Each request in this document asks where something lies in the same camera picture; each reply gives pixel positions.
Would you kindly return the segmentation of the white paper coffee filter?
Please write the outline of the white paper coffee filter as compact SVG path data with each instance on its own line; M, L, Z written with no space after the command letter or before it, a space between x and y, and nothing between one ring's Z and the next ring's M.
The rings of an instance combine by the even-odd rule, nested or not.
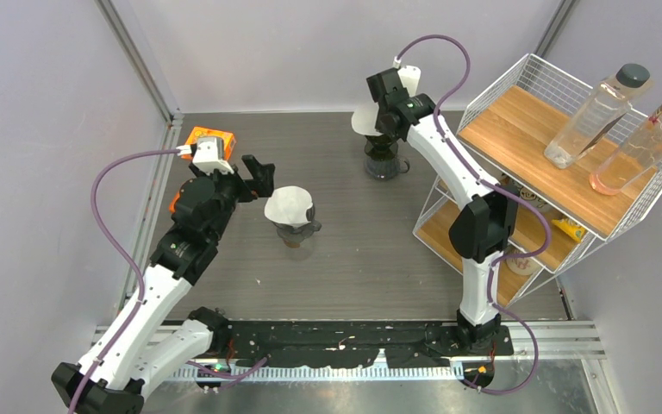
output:
M311 194L304 188L288 185L275 189L264 207L265 217L277 224L301 227L310 223Z

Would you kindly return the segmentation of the dark green glass dripper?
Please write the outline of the dark green glass dripper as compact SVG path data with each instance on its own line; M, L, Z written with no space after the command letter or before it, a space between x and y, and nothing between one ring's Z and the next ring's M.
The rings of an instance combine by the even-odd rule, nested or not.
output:
M398 156L397 140L388 135L366 135L365 155L371 160L393 160Z

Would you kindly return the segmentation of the grey glass dripper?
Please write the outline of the grey glass dripper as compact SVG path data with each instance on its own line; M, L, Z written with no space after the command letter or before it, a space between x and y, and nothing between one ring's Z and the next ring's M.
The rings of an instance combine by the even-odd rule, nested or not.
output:
M315 219L315 206L307 209L306 218L309 222L298 227L289 224L274 224L277 235L287 247L299 248L303 241L309 239L314 233L321 230L322 224Z

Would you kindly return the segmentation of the glass carafe with leather collar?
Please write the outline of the glass carafe with leather collar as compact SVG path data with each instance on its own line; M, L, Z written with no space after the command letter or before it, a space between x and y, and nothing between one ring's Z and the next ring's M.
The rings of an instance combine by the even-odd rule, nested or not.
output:
M305 247L301 242L282 240L284 244L284 257L288 260L303 261L307 260L313 251Z

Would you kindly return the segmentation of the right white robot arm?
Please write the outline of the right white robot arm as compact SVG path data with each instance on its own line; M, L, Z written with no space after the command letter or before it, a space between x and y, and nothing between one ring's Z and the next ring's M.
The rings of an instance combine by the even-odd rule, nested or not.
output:
M498 262L514 231L518 205L503 195L503 188L466 151L434 101L426 94L411 94L410 88L419 77L414 66L390 68L368 77L366 83L377 111L360 116L357 124L371 127L392 141L407 142L451 192L459 214L448 238L463 268L456 341L467 353L479 354L492 348L503 332L494 290Z

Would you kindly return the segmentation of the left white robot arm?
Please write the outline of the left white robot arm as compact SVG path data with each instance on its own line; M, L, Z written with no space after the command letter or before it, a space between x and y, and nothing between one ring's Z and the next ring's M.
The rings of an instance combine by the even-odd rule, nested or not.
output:
M159 240L145 271L138 272L133 303L77 363L60 363L52 382L70 413L139 413L163 380L189 360L218 357L231 348L230 322L199 307L179 328L149 347L155 331L202 277L238 204L268 198L276 167L242 156L251 176L236 166L190 164L194 178L182 184L171 212L173 225Z

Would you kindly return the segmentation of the orange box upper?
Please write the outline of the orange box upper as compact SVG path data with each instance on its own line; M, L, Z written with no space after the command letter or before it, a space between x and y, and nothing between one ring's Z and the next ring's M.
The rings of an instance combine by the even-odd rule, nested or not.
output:
M214 136L222 139L223 159L229 161L236 143L232 132L195 126L188 135L185 145L196 144L200 138Z

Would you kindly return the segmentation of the grey glass pitcher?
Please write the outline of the grey glass pitcher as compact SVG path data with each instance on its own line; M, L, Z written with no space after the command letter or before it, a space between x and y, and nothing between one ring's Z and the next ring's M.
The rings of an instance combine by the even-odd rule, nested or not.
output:
M389 159L373 159L367 157L364 163L366 173L376 180L391 180L410 170L410 162L403 156L393 156Z

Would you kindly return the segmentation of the orange razor box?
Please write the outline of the orange razor box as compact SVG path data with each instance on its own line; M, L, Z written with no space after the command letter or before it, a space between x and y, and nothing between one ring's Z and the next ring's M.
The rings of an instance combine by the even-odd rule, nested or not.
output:
M182 191L181 190L177 191L177 193L175 194L169 205L169 211L171 212L172 215L175 214L177 211L177 204L181 196L182 196Z

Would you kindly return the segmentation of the patterned ceramic bowl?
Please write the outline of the patterned ceramic bowl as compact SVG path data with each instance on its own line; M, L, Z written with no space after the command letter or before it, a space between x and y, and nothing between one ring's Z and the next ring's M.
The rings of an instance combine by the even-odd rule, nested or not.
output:
M514 182L514 185L518 190L519 197L533 206L540 213L545 214L553 209L553 207L544 198L539 197L522 184Z

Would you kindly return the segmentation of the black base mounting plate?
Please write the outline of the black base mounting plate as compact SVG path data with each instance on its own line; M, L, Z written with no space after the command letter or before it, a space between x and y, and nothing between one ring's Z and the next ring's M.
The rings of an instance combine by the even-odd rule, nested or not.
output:
M226 323L204 352L251 367L369 367L383 356L390 368L444 367L453 357L511 356L509 330L466 342L455 323L441 321L240 321Z

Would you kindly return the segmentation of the clear bottle grey cap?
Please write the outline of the clear bottle grey cap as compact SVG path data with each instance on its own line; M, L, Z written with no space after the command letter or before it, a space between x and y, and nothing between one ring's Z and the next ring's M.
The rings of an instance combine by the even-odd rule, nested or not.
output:
M548 144L545 157L560 169L583 158L632 109L650 78L644 66L627 63L603 79Z

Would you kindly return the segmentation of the yellow snack packet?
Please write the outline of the yellow snack packet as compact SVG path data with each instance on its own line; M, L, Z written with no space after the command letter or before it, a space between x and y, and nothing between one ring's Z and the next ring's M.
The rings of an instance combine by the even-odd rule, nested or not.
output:
M559 229L576 243L580 243L588 233L585 227L579 225L568 217L563 216L561 218L553 219L550 223L553 227Z

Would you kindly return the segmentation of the pink liquid bottle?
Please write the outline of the pink liquid bottle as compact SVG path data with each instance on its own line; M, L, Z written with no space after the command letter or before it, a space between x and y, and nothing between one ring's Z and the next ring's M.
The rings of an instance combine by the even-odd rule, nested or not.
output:
M662 104L590 175L590 187L615 195L660 160Z

